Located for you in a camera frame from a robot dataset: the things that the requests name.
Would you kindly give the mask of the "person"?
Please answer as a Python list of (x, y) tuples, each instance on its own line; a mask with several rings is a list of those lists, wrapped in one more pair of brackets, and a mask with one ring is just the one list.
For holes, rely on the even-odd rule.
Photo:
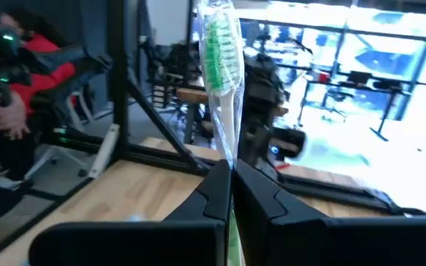
[[(66, 38), (45, 18), (23, 7), (11, 7), (0, 14), (0, 25), (16, 31), (21, 45), (34, 52), (54, 52), (69, 44)], [(11, 140), (0, 131), (0, 186), (10, 187), (24, 182), (24, 176), (34, 164), (36, 151), (35, 126), (30, 124), (33, 110), (30, 99), (35, 93), (52, 89), (75, 74), (71, 63), (59, 66), (48, 75), (32, 74), (29, 86), (19, 83), (10, 85), (10, 90), (20, 95), (24, 102), (29, 134), (20, 140)]]

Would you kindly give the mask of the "black aluminium table frame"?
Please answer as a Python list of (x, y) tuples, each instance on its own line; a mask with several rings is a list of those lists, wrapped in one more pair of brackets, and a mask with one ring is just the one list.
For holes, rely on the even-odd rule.
[[(135, 60), (132, 49), (137, 44), (137, 11), (139, 0), (106, 0), (106, 45), (113, 59), (109, 72), (109, 91), (114, 102), (114, 121), (120, 126), (113, 160), (131, 161), (148, 166), (180, 171), (197, 176), (209, 173), (214, 160), (199, 158), (177, 139), (158, 113), (147, 103), (138, 88), (138, 81), (130, 72), (129, 64)], [(155, 125), (176, 149), (175, 153), (129, 143), (127, 137), (127, 96), (134, 97)], [(392, 215), (425, 216), (416, 208), (398, 206), (386, 193), (369, 188), (353, 188), (323, 181), (281, 174), (268, 159), (257, 158), (246, 163), (279, 187), (298, 196), (326, 202), (352, 205)]]

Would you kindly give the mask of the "green bristle toothbrush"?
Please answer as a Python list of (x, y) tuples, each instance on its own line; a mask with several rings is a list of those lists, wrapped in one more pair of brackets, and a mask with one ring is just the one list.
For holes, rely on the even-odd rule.
[(232, 0), (198, 0), (200, 63), (216, 147), (230, 170), (237, 161), (244, 92), (243, 37)]

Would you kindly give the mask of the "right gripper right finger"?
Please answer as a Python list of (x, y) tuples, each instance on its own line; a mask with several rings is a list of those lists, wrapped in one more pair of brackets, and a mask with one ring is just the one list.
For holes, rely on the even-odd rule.
[(233, 192), (247, 266), (426, 266), (426, 217), (329, 217), (243, 161)]

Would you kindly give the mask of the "black background desk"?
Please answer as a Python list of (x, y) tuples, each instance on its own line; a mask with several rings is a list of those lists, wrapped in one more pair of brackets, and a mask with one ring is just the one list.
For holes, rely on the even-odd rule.
[(409, 92), (406, 92), (403, 89), (403, 81), (393, 80), (393, 79), (385, 79), (385, 78), (375, 78), (369, 72), (357, 72), (351, 71), (349, 74), (345, 74), (347, 79), (345, 81), (338, 81), (337, 79), (333, 79), (327, 72), (320, 72), (316, 75), (315, 78), (312, 76), (308, 76), (306, 78), (305, 91), (300, 103), (300, 112), (297, 117), (297, 125), (299, 127), (303, 127), (302, 124), (302, 114), (303, 109), (306, 104), (306, 98), (308, 97), (308, 93), (312, 85), (323, 85), (327, 89), (325, 93), (325, 97), (322, 100), (321, 109), (327, 109), (331, 113), (336, 112), (341, 115), (344, 119), (346, 119), (346, 114), (337, 110), (335, 107), (327, 108), (326, 100), (330, 96), (337, 96), (339, 99), (345, 99), (346, 97), (353, 98), (354, 95), (350, 92), (346, 91), (346, 89), (351, 89), (354, 91), (363, 91), (363, 92), (375, 92), (389, 95), (388, 101), (384, 108), (384, 112), (382, 114), (381, 122), (377, 129), (370, 127), (370, 130), (381, 140), (388, 142), (383, 134), (382, 130), (385, 125), (385, 121), (388, 119), (389, 114), (391, 112), (391, 107), (396, 100), (398, 95), (401, 96), (410, 96)]

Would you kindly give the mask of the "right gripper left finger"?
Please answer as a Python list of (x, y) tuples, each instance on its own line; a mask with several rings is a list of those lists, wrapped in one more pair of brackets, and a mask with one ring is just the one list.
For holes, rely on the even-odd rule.
[(65, 222), (31, 243), (30, 266), (226, 266), (231, 169), (216, 163), (161, 222)]

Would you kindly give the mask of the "white chair base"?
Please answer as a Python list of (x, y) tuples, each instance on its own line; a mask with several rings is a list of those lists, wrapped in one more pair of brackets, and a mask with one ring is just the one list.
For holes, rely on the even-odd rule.
[(79, 177), (89, 177), (96, 179), (107, 167), (109, 159), (114, 151), (115, 144), (118, 140), (118, 136), (119, 125), (112, 124), (106, 133), (101, 146), (99, 148), (95, 148), (96, 157), (90, 169), (88, 169), (88, 165), (86, 163), (79, 160), (74, 154), (70, 152), (68, 148), (62, 146), (51, 146), (42, 154), (35, 165), (26, 173), (24, 179), (29, 180), (30, 177), (45, 163), (49, 161), (56, 163), (57, 155), (64, 155), (65, 157), (77, 163), (81, 167), (78, 171)]

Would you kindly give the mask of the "wooden background table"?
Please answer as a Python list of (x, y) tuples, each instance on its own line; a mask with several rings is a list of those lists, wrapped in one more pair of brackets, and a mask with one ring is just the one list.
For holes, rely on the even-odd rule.
[[(206, 92), (196, 89), (179, 88), (177, 89), (176, 96), (180, 100), (189, 103), (207, 104), (209, 102), (208, 95), (206, 94)], [(274, 109), (274, 114), (276, 116), (284, 116), (287, 113), (288, 109), (283, 106), (278, 106)]]

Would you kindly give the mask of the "person's hand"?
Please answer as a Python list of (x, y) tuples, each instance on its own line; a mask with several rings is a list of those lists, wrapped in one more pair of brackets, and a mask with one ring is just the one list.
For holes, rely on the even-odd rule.
[(11, 103), (8, 106), (0, 106), (0, 131), (5, 132), (11, 140), (20, 140), (30, 133), (26, 109), (18, 93), (12, 92), (10, 96)]

